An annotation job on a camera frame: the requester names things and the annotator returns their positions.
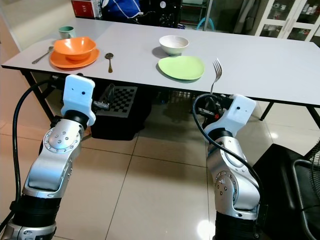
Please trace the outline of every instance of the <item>metal fork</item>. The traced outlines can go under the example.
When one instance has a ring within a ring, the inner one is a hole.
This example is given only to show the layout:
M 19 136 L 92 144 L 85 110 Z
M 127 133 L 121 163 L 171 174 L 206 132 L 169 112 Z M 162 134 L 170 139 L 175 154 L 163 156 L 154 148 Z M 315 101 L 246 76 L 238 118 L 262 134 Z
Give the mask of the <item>metal fork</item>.
M 214 66 L 214 70 L 215 70 L 215 80 L 212 83 L 210 94 L 213 93 L 215 83 L 218 82 L 218 80 L 222 76 L 222 66 L 221 66 L 221 63 L 218 58 L 213 61 L 213 66 Z

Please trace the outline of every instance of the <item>orange bowl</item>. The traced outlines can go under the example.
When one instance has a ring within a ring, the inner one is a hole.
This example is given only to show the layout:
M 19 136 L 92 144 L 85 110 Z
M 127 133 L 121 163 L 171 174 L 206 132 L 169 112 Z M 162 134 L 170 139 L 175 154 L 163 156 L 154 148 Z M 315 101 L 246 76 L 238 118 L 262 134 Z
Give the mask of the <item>orange bowl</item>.
M 90 52 L 96 48 L 96 43 L 88 36 L 81 36 L 57 40 L 53 47 L 57 53 L 64 54 L 69 59 L 79 61 L 89 57 Z

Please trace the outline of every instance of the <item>metal spoon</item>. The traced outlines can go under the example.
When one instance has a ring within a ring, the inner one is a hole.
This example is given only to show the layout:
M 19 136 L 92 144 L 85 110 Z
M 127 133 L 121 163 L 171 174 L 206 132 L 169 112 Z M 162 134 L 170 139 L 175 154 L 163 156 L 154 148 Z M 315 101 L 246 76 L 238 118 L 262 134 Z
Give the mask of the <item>metal spoon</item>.
M 105 56 L 104 56 L 106 59 L 109 59 L 109 73 L 112 73 L 113 72 L 113 70 L 112 70 L 112 67 L 111 67 L 111 59 L 114 57 L 114 55 L 111 53 L 111 52 L 109 52 L 109 53 L 107 53 Z
M 47 54 L 51 53 L 51 51 L 52 51 L 53 49 L 54 49 L 54 46 L 50 46 L 50 47 L 48 48 L 48 51 L 46 52 L 46 54 L 44 54 L 43 56 L 41 56 L 41 57 L 39 57 L 38 59 L 34 60 L 34 61 L 32 62 L 32 64 L 38 63 L 44 56 L 46 56 Z

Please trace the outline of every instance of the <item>table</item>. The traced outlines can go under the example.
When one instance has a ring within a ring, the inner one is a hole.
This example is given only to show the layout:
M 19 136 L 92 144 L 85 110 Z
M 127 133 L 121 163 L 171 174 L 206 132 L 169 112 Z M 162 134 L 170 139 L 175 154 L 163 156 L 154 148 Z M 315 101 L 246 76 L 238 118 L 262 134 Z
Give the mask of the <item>table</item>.
M 31 72 L 78 74 L 95 79 L 108 79 L 185 92 L 209 92 L 215 70 L 213 60 L 219 58 L 223 75 L 214 92 L 241 94 L 255 100 L 306 106 L 320 127 L 314 107 L 320 107 L 320 49 L 313 42 L 276 39 L 229 33 L 194 31 L 146 25 L 75 18 L 66 23 L 78 36 L 89 36 L 100 50 L 93 64 L 80 69 L 59 69 L 46 56 L 37 64 L 32 61 L 43 55 L 59 38 L 58 30 L 31 45 L 4 64 L 3 68 L 20 70 L 30 85 L 35 83 Z M 180 35 L 190 41 L 184 56 L 198 56 L 205 65 L 204 75 L 194 81 L 165 76 L 158 61 L 167 55 L 159 47 L 159 38 Z M 113 53 L 113 73 L 108 73 L 106 53 Z M 40 90 L 35 91 L 49 118 L 53 114 Z

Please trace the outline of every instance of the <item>green plate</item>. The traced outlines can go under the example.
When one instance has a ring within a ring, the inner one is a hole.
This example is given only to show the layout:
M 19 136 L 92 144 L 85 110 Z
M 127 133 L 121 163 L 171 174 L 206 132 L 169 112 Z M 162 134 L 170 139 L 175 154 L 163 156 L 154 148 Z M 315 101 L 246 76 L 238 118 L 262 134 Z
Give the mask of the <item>green plate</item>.
M 205 65 L 196 56 L 171 56 L 158 62 L 159 68 L 175 79 L 195 80 L 205 72 Z

